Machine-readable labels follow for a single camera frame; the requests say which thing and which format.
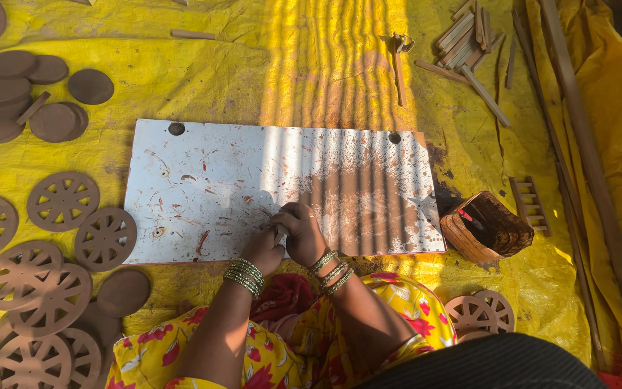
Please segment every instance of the wooden plank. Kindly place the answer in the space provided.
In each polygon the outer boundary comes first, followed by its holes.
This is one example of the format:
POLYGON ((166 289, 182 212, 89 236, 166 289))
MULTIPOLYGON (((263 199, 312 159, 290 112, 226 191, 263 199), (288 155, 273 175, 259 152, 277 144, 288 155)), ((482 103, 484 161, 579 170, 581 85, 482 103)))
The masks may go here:
POLYGON ((498 107, 498 104, 493 100, 491 95, 488 94, 488 92, 486 91, 486 88, 484 88, 484 86, 481 85, 479 80, 477 80, 476 77, 474 77, 474 75, 472 74, 472 71, 469 70, 469 67, 467 65, 464 65, 461 67, 461 69, 462 69, 462 73, 464 73, 464 76, 467 77, 467 79, 472 83, 472 86, 477 91, 477 93, 479 93, 482 99, 484 99, 484 101, 488 105, 488 108, 490 108, 493 111, 493 113, 496 114, 496 117, 498 118, 500 123, 503 125, 503 127, 510 126, 510 119, 508 119, 505 113, 503 113, 500 107, 498 107))
POLYGON ((215 34, 186 30, 172 30, 172 36, 175 38, 188 38, 190 40, 215 40, 215 34))
POLYGON ((474 0, 468 0, 467 3, 465 3, 456 13, 453 14, 453 16, 451 16, 450 18, 452 20, 458 20, 458 17, 460 17, 461 14, 464 14, 465 12, 467 12, 469 10, 469 7, 472 6, 472 3, 474 2, 474 0))
POLYGON ((554 123, 551 121, 551 115, 549 114, 549 110, 546 107, 546 101, 544 99, 544 95, 541 93, 541 83, 539 82, 539 74, 536 71, 536 63, 534 62, 533 51, 531 48, 531 40, 527 36, 527 32, 523 28, 523 24, 520 21, 520 17, 516 10, 513 9, 513 24, 515 26, 515 30, 518 33, 518 39, 520 40, 520 45, 523 48, 524 57, 527 59, 527 66, 529 66, 529 72, 531 73, 531 79, 534 82, 534 86, 536 89, 536 96, 539 99, 539 104, 541 105, 541 110, 544 112, 544 117, 546 118, 546 125, 549 129, 549 136, 551 137, 551 142, 554 144, 554 149, 556 150, 556 156, 558 157, 558 162, 560 163, 560 171, 563 173, 562 180, 565 181, 566 187, 569 188, 568 193, 570 196, 570 201, 573 205, 573 210, 575 212, 575 218, 578 221, 578 226, 580 228, 580 234, 583 237, 587 237, 587 230, 585 228, 585 218, 583 217, 582 211, 582 203, 580 202, 580 197, 575 189, 575 186, 572 181, 572 176, 568 171, 567 164, 565 163, 565 156, 563 155, 563 149, 560 148, 560 142, 558 140, 558 135, 556 134, 556 129, 554 128, 554 123))
POLYGON ((510 41, 510 58, 508 59, 508 72, 505 75, 505 88, 512 89, 513 88, 513 68, 515 63, 515 49, 517 49, 517 44, 515 43, 515 38, 510 41))
POLYGON ((443 77, 448 78, 450 80, 458 81, 458 82, 461 82, 462 84, 471 85, 468 79, 466 79, 465 77, 462 77, 462 75, 459 75, 453 71, 447 71, 444 68, 440 68, 438 66, 435 66, 434 64, 430 64, 426 61, 422 61, 421 59, 417 59, 416 61, 414 61, 414 64, 419 66, 420 68, 425 68, 434 73, 438 73, 439 75, 442 75, 443 77))
POLYGON ((462 40, 462 37, 465 36, 465 34, 468 33, 469 31, 471 31, 472 28, 474 28, 474 15, 473 14, 469 22, 467 22, 467 24, 464 25, 462 31, 460 31, 453 38, 453 40, 450 40, 450 42, 443 47, 443 50, 440 52, 439 56, 444 56, 445 54, 449 53, 450 50, 452 50, 455 47, 455 45, 458 44, 460 40, 462 40))
POLYGON ((460 34, 462 32, 462 29, 465 28, 466 25, 473 20, 474 20, 473 13, 467 13, 466 15, 461 17, 460 20, 455 22, 455 24, 452 27, 450 27, 450 29, 446 31, 446 33, 443 34, 443 36, 436 42, 436 47, 438 49, 444 49, 445 46, 447 46, 453 40, 455 40, 453 45, 457 43, 458 41, 456 40, 457 39, 456 37, 458 36, 458 34, 460 34))
POLYGON ((590 121, 583 107, 582 96, 575 78, 570 54, 565 44, 563 28, 560 25, 556 2, 555 0, 541 0, 541 4, 549 34, 551 35, 552 46, 556 52, 556 68, 560 76, 560 84, 563 85, 563 91, 565 92, 565 101, 570 114, 575 139, 582 156, 582 165, 585 169, 594 203, 596 204, 596 210, 601 219, 604 242, 611 257, 616 281, 622 296, 622 231, 618 225, 616 210, 609 193, 603 169, 601 168, 601 159, 594 145, 594 135, 590 127, 590 121))

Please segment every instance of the yellow floral fabric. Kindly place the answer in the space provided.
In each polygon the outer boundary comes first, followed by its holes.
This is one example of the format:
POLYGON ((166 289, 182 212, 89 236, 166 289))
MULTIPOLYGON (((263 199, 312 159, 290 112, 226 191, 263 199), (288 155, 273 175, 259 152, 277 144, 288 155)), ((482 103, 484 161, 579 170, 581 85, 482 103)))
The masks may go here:
MULTIPOLYGON (((428 288, 396 273, 375 273, 361 279, 418 333, 392 353, 380 370, 457 343, 443 304, 428 288)), ((200 379, 170 380, 180 352, 206 311, 207 307, 194 308, 148 332, 117 342, 116 362, 106 388, 221 388, 200 379)), ((377 373, 368 369, 360 355, 352 353, 328 297, 319 298, 302 314, 290 344, 249 322, 242 388, 351 388, 377 373)))

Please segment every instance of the paint-splattered board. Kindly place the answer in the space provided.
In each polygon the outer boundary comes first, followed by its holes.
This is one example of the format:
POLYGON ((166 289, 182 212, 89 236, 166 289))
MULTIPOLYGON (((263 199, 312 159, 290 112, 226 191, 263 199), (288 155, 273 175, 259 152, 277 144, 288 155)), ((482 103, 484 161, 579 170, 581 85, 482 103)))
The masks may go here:
POLYGON ((136 121, 127 264, 236 257, 288 201, 311 205, 346 255, 446 249, 421 134, 185 122, 173 135, 171 124, 136 121))

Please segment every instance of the finger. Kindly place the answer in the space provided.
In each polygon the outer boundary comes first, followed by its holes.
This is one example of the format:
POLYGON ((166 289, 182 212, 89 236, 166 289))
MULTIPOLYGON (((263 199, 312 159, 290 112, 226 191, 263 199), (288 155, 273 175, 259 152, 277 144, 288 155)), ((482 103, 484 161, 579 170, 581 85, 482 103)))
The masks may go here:
POLYGON ((298 218, 290 215, 289 213, 276 213, 270 219, 272 224, 282 224, 288 230, 290 235, 296 235, 301 230, 301 222, 298 218))

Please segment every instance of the red paint mark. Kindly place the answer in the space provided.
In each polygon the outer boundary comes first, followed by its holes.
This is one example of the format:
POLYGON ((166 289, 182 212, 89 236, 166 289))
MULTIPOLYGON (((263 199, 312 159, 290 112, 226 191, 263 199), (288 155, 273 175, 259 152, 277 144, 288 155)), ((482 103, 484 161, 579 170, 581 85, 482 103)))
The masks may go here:
POLYGON ((203 255, 200 253, 200 250, 203 248, 203 243, 205 242, 205 239, 208 238, 208 234, 210 234, 210 230, 206 230, 203 233, 203 236, 200 237, 200 243, 198 244, 198 248, 195 250, 195 252, 197 252, 199 255, 203 255))

